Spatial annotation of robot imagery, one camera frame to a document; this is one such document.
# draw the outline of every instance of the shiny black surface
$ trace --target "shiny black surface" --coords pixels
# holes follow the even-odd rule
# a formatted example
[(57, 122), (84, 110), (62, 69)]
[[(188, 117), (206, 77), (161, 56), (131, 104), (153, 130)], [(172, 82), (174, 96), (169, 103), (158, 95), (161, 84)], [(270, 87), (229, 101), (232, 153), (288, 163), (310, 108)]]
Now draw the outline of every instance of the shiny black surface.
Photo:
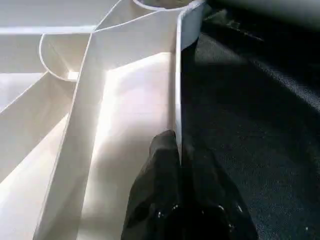
[(182, 239), (180, 170), (175, 133), (157, 135), (131, 188), (122, 240)]

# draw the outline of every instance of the black mesh fabric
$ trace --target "black mesh fabric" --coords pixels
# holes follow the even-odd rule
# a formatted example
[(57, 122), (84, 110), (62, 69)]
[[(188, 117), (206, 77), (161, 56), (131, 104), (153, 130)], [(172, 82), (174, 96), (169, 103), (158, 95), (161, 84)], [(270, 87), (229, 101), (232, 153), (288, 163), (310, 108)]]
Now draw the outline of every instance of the black mesh fabric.
[(261, 240), (320, 239), (320, 41), (213, 19), (182, 52), (183, 148), (212, 152)]

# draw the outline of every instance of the black cloth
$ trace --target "black cloth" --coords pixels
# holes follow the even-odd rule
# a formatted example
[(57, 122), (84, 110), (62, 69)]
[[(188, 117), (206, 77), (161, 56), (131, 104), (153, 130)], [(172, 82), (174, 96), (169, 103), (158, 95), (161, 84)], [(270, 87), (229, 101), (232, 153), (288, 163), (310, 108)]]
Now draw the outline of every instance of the black cloth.
[(184, 152), (212, 152), (261, 240), (320, 239), (320, 41), (213, 19), (181, 56)]

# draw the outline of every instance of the black fabric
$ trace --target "black fabric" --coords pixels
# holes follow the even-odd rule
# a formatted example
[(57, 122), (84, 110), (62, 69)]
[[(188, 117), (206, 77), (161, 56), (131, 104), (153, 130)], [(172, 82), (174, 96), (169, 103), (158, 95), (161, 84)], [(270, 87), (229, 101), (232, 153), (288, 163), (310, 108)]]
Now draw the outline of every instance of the black fabric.
[(320, 239), (319, 41), (282, 31), (204, 21), (182, 52), (183, 148), (212, 152), (260, 239)]
[(203, 144), (183, 154), (185, 240), (257, 240), (258, 234), (239, 190)]
[(173, 131), (154, 137), (149, 158), (130, 191), (122, 240), (182, 239), (182, 192)]

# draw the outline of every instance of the black object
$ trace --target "black object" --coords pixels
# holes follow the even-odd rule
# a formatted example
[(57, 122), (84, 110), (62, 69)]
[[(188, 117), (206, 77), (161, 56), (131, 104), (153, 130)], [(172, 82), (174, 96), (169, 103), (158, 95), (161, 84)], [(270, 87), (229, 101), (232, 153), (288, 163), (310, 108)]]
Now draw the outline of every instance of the black object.
[(187, 159), (182, 178), (175, 133), (153, 139), (130, 191), (121, 239), (256, 240), (246, 205), (214, 156), (198, 148)]
[(258, 234), (236, 185), (203, 145), (183, 155), (185, 205), (190, 240), (257, 240)]
[(157, 135), (128, 201), (122, 240), (182, 239), (179, 153), (173, 131)]

